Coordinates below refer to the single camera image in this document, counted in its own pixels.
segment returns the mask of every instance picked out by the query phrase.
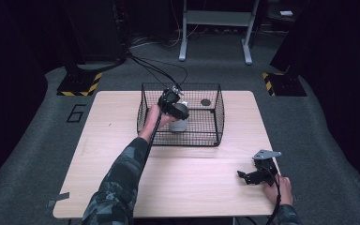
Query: small round object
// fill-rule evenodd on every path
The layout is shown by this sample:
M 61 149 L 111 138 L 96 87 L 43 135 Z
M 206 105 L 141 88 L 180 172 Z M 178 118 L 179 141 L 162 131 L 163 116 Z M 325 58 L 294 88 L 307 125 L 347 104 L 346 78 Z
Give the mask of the small round object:
M 210 104 L 212 104 L 212 102 L 209 99 L 202 99 L 201 104 L 203 106 L 210 106 Z

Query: white cup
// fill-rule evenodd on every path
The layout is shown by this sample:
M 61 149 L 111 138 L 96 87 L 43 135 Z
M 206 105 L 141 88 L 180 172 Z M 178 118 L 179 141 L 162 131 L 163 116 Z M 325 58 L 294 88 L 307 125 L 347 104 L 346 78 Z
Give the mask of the white cup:
M 182 104 L 185 106 L 188 105 L 186 101 L 183 101 Z M 183 132 L 187 129 L 187 124 L 188 119 L 169 122 L 169 130 L 172 132 Z

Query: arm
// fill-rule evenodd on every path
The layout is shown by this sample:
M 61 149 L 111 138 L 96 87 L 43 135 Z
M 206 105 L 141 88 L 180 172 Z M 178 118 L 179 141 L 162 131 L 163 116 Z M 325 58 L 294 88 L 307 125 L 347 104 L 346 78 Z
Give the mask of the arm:
M 291 180 L 280 175 L 277 176 L 277 180 L 279 181 L 279 191 L 281 194 L 281 202 L 277 212 L 279 225 L 302 224 L 293 208 Z M 264 193 L 271 203 L 276 203 L 278 191 L 275 185 L 270 187 L 267 183 L 264 183 Z
M 84 211 L 82 224 L 132 224 L 140 178 L 148 143 L 160 114 L 159 106 L 151 107 L 144 128 L 119 155 L 92 196 Z M 162 114 L 159 128 L 174 120 Z

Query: white object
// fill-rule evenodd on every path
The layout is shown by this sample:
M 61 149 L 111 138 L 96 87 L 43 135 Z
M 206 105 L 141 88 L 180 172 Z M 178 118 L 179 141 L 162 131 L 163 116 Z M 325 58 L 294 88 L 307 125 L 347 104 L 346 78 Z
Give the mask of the white object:
M 293 13 L 291 11 L 280 11 L 281 16 L 292 16 Z
M 187 106 L 188 102 L 183 101 L 182 104 Z M 172 132 L 183 132 L 187 129 L 187 124 L 188 119 L 169 122 L 169 130 Z

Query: camouflage sleeve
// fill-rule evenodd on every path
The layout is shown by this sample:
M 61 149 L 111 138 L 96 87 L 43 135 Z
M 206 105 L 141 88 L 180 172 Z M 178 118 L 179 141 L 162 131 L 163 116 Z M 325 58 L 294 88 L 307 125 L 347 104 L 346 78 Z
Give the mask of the camouflage sleeve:
M 132 224 L 148 143 L 134 139 L 119 155 L 84 211 L 82 224 Z
M 296 210 L 293 206 L 288 204 L 282 204 L 278 210 L 278 223 L 279 225 L 301 225 L 302 222 L 299 220 Z

